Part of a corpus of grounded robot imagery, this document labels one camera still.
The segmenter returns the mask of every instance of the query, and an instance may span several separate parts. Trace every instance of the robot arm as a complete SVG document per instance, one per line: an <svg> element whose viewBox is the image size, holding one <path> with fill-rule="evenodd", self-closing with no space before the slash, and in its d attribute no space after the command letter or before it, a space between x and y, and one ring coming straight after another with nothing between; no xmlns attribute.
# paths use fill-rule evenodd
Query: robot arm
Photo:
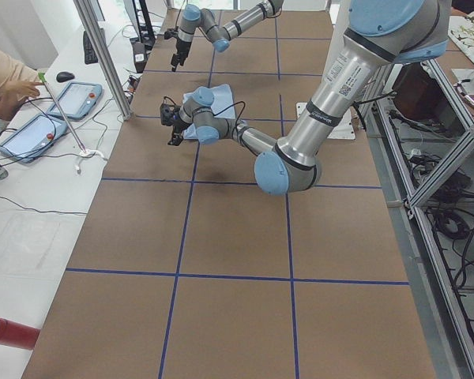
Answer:
<svg viewBox="0 0 474 379"><path fill-rule="evenodd" d="M176 71L178 65L184 66L197 28L204 32L216 51L223 52L230 46L230 40L240 36L258 22L274 16L282 6L283 0L264 0L253 9L242 13L225 26L220 27L214 19L213 12L209 9L199 9L188 4L182 12L180 26L168 29L164 35L165 39L172 37L177 39L175 45L177 52L171 60L172 71Z"/></svg>
<svg viewBox="0 0 474 379"><path fill-rule="evenodd" d="M203 134L198 135L201 144L232 138L258 155L254 173L265 192L307 190L321 176L320 146L375 71L444 53L450 6L450 0L352 0L342 51L292 131L277 141L242 122L211 116L207 88L199 88L183 104L179 117L187 125L194 122L197 134Z"/></svg>

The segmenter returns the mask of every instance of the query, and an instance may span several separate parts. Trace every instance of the blue cap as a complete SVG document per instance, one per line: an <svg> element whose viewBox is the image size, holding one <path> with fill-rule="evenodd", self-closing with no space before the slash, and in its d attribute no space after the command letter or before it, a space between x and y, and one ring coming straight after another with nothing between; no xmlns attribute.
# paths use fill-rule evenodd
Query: blue cap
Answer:
<svg viewBox="0 0 474 379"><path fill-rule="evenodd" d="M182 18L188 21L196 21L200 18L200 10L193 4L188 4L182 12Z"/></svg>
<svg viewBox="0 0 474 379"><path fill-rule="evenodd" d="M199 126L197 128L197 138L200 144L215 144L220 140L220 134L212 126Z"/></svg>
<svg viewBox="0 0 474 379"><path fill-rule="evenodd" d="M222 53L230 47L230 42L227 39L218 39L216 42L213 42L214 50L218 53Z"/></svg>
<svg viewBox="0 0 474 379"><path fill-rule="evenodd" d="M284 195L290 186L288 171L275 152L263 152L254 162L258 186L269 195Z"/></svg>
<svg viewBox="0 0 474 379"><path fill-rule="evenodd" d="M210 107L214 103L213 91L207 87L198 87L197 90L191 94L191 97L204 107Z"/></svg>

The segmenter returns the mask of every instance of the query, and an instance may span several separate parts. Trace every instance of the red cylinder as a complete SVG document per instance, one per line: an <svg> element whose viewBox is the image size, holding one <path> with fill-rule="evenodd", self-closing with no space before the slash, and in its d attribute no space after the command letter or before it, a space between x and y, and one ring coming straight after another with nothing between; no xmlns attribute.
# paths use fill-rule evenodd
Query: red cylinder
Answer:
<svg viewBox="0 0 474 379"><path fill-rule="evenodd" d="M0 318L0 345L33 350L40 330Z"/></svg>

